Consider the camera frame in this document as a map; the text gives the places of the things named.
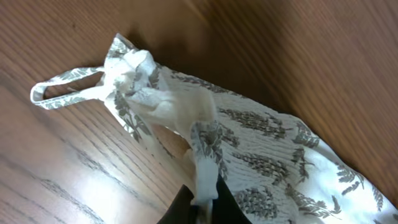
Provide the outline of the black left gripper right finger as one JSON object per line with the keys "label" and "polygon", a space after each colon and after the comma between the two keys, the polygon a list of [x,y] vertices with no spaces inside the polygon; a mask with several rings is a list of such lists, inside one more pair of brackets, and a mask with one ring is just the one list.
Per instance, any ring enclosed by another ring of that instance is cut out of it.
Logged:
{"label": "black left gripper right finger", "polygon": [[218,198],[213,200],[211,222],[214,224],[251,224],[249,219],[239,208],[228,186],[220,175],[218,175],[216,189]]}

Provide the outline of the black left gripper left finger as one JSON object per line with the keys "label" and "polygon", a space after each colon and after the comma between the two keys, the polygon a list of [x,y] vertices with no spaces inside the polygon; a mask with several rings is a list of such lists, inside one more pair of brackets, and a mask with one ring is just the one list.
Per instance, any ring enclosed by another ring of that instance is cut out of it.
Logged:
{"label": "black left gripper left finger", "polygon": [[157,224],[196,224],[199,207],[192,205],[194,196],[182,185],[170,207]]}

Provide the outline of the white fern print cloth bag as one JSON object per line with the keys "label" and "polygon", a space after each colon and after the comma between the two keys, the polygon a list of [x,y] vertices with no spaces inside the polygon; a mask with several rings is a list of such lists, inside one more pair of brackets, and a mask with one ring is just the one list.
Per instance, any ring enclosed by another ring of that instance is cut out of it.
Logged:
{"label": "white fern print cloth bag", "polygon": [[215,218],[228,187],[252,223],[396,223],[397,208],[299,118],[157,63],[122,35],[100,67],[34,85],[33,104],[54,110],[101,100],[156,161]]}

